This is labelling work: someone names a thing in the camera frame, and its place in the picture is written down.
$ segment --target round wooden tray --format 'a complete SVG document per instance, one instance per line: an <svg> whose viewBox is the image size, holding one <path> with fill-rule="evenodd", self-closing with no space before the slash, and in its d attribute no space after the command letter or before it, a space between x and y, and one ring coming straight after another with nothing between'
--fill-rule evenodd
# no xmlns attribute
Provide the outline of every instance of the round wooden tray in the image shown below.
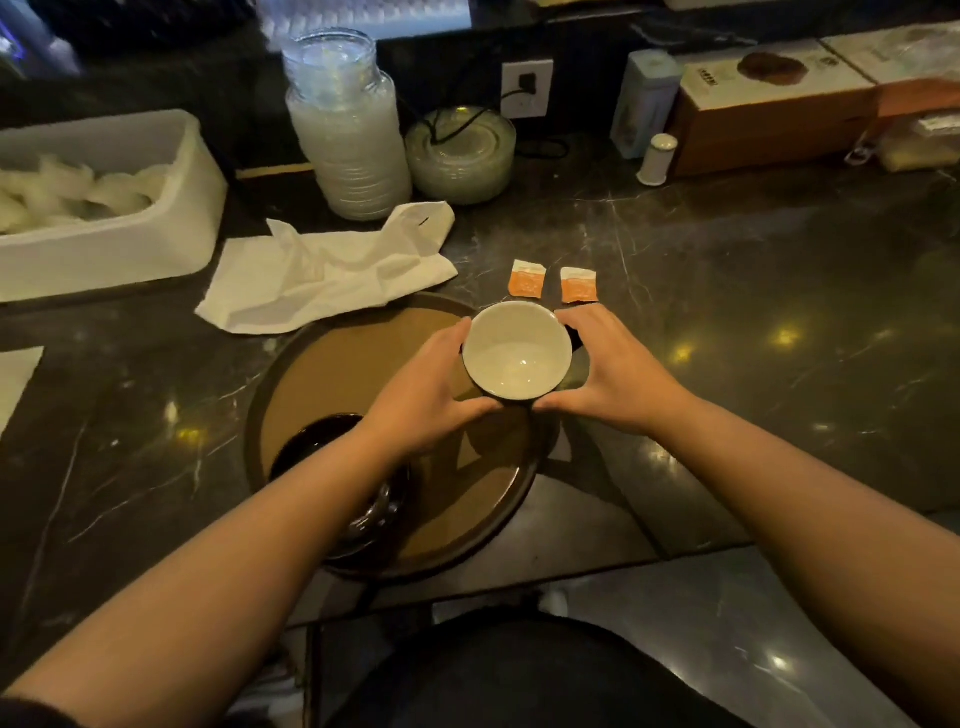
<svg viewBox="0 0 960 728"><path fill-rule="evenodd" d="M434 331L474 313L463 303L418 293L305 328L253 396L244 435L253 489L266 485L277 454L297 432L332 414L365 414ZM458 399L480 396L462 363L452 381ZM326 567L349 578L384 581L422 576L463 559L526 497L545 439L539 419L523 405L507 406L444 438L411 463L411 492L391 530Z"/></svg>

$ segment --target hand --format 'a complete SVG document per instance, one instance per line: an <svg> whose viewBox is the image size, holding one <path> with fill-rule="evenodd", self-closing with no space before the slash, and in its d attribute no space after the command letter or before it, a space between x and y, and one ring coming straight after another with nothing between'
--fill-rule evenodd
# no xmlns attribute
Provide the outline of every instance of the hand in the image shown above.
<svg viewBox="0 0 960 728"><path fill-rule="evenodd" d="M562 324L580 333L590 355L590 374L580 389L541 397L535 410L582 415L624 432L652 434L692 398L605 306L592 303L556 313Z"/></svg>
<svg viewBox="0 0 960 728"><path fill-rule="evenodd" d="M437 331L394 378L387 382L361 425L398 448L406 457L428 448L445 435L503 407L481 397L456 401L450 370L467 340L470 319Z"/></svg>

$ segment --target dark marble countertop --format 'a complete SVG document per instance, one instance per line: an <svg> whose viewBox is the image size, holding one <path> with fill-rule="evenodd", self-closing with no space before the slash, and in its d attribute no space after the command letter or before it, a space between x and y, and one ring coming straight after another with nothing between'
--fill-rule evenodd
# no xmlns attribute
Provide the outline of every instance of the dark marble countertop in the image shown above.
<svg viewBox="0 0 960 728"><path fill-rule="evenodd" d="M506 297L515 257L595 269L601 299L697 394L923 512L960 506L960 185L811 164L645 189L609 142L520 160L457 211L440 291ZM309 175L231 194L224 236L349 227ZM241 429L287 337L193 314L196 276L0 307L0 349L46 347L0 440L3 681L249 494ZM375 592L319 572L293 623L743 545L668 453L601 425L564 434L481 551Z"/></svg>

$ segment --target white ceramic bowl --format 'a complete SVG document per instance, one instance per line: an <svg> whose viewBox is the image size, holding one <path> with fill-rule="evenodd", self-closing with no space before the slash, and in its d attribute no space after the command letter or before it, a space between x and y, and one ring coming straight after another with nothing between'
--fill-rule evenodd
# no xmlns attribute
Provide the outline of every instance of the white ceramic bowl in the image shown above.
<svg viewBox="0 0 960 728"><path fill-rule="evenodd" d="M464 344L470 378L503 400L534 400L555 389L572 356L564 325L549 309L526 301L485 308Z"/></svg>

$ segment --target black pants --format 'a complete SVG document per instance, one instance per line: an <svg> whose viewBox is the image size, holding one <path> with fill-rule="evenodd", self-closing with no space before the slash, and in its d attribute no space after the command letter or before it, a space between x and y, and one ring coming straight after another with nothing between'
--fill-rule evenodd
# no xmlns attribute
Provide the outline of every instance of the black pants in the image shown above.
<svg viewBox="0 0 960 728"><path fill-rule="evenodd" d="M330 728L749 728L611 632L486 609L402 645Z"/></svg>

